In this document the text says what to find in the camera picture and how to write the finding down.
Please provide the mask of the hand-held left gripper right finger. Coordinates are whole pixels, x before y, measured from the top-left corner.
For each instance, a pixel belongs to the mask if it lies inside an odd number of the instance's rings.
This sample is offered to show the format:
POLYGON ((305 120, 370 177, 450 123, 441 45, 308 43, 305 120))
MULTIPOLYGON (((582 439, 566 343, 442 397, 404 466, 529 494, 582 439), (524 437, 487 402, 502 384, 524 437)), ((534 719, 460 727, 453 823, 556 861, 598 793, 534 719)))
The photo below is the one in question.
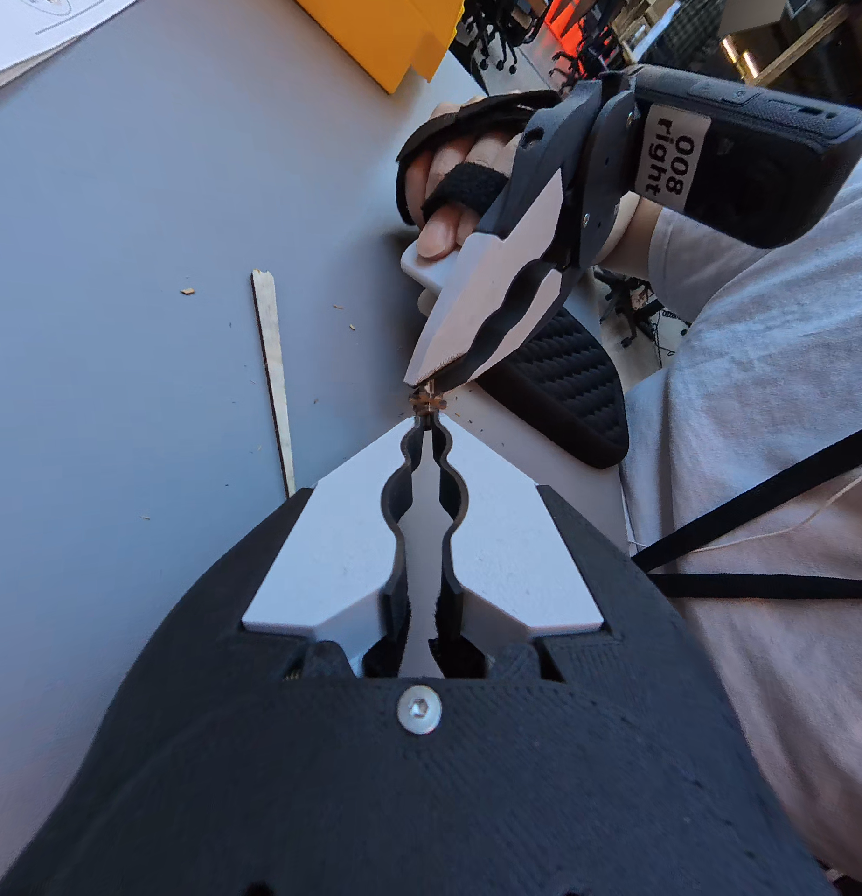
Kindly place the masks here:
POLYGON ((536 482, 460 425, 433 416, 442 542, 437 636, 447 678, 483 678, 518 644, 597 633, 604 618, 536 482))

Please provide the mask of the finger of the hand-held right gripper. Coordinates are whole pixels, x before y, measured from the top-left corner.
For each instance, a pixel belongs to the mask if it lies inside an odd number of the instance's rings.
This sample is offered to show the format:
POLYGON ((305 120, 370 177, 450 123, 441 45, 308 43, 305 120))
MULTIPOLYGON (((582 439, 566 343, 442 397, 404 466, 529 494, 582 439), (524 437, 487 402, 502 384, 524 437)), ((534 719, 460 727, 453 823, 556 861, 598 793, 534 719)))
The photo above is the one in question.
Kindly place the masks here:
POLYGON ((482 322, 468 351, 434 376, 437 389, 468 384, 525 344, 563 306, 582 275, 572 265, 527 263, 505 292, 501 306, 482 322))
POLYGON ((557 170, 507 238, 474 232, 459 251, 437 262, 421 259, 416 243, 404 252, 403 271, 437 292, 404 376, 407 385, 424 384, 468 354, 481 326, 502 306, 515 276, 549 248, 562 201, 557 170))

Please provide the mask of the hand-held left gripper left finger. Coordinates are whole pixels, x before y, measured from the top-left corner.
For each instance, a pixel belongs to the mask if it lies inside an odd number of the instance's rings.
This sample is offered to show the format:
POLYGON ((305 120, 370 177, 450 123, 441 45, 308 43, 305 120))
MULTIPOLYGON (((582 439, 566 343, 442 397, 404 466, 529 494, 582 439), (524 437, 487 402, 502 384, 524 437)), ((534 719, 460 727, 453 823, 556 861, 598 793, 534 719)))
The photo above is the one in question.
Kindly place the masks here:
POLYGON ((395 675, 409 628, 403 532, 425 427, 404 420, 322 477, 255 598, 246 631, 333 642, 354 674, 395 675))

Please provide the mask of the small wooden model part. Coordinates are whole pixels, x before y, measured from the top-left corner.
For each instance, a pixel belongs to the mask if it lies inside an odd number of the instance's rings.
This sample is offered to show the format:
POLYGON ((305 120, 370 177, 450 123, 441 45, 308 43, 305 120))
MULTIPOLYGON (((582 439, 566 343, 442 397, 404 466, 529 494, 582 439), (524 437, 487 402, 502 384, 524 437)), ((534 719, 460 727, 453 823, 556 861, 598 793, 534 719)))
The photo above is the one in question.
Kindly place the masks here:
POLYGON ((429 392, 426 387, 416 388, 409 397, 416 426, 423 431, 432 428, 439 421, 441 412, 447 409, 447 401, 441 393, 429 392))

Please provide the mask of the person's right hand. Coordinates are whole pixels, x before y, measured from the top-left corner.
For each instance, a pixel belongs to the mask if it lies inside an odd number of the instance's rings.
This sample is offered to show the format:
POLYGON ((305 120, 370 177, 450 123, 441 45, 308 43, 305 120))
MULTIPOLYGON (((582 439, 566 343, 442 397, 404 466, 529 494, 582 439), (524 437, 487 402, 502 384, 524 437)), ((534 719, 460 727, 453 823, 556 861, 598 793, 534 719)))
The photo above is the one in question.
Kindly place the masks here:
POLYGON ((514 128, 493 130, 477 137, 469 135, 450 140, 414 159, 404 175, 404 198, 419 228, 417 254, 420 257, 427 261, 445 258, 464 244, 480 222, 477 212, 460 203, 443 205, 425 218, 425 200, 440 182, 463 163, 509 175, 520 140, 520 132, 514 128))

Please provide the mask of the black quilted wrist rest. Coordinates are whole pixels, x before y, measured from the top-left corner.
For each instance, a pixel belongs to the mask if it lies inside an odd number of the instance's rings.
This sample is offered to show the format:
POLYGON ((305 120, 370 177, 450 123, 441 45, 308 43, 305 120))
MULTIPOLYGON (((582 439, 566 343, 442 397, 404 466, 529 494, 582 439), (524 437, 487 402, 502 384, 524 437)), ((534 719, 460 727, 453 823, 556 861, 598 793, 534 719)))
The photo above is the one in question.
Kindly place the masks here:
POLYGON ((616 367, 598 340, 564 309, 477 383, 580 462, 609 469, 628 452, 616 367))

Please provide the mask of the thin wooden stick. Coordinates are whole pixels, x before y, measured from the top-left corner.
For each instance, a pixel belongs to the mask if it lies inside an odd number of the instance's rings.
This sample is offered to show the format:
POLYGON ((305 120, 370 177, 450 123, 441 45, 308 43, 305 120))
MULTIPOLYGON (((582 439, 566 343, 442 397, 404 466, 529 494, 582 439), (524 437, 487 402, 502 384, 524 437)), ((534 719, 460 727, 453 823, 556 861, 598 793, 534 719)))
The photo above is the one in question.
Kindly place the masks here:
POLYGON ((285 497, 291 498, 297 491, 297 486, 295 484, 288 398, 281 353, 276 286, 271 273, 258 269, 254 269, 251 272, 251 283, 264 356, 264 369, 271 403, 271 413, 280 457, 283 487, 285 497))

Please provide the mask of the person's white shirt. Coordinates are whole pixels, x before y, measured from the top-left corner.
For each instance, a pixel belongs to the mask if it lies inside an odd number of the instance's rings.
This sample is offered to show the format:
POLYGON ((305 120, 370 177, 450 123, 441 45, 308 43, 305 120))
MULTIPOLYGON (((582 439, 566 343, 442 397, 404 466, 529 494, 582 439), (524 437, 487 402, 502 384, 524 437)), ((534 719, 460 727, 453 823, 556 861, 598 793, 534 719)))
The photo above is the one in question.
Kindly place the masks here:
MULTIPOLYGON (((862 159, 821 221, 772 251, 640 207, 649 282, 692 324, 626 396, 621 477, 648 546, 862 429, 862 159)), ((678 609, 808 848, 862 883, 862 600, 678 609)))

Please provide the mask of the yellow plastic bin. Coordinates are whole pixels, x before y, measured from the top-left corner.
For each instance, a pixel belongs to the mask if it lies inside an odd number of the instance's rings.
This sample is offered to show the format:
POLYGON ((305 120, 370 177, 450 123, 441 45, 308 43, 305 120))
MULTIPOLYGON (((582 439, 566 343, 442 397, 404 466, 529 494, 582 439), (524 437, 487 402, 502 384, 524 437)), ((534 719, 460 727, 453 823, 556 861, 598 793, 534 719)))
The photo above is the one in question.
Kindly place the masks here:
POLYGON ((299 1, 387 93, 413 70, 430 83, 454 40, 462 1, 299 1))

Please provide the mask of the model instruction booklet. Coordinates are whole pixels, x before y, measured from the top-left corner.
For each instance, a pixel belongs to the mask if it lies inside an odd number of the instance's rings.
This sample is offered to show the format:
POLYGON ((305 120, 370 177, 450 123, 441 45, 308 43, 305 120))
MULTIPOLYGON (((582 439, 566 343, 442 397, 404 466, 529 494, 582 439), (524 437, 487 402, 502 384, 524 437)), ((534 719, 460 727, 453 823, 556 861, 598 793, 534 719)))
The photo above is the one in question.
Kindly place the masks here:
POLYGON ((131 1, 0 1, 0 88, 122 12, 131 1))

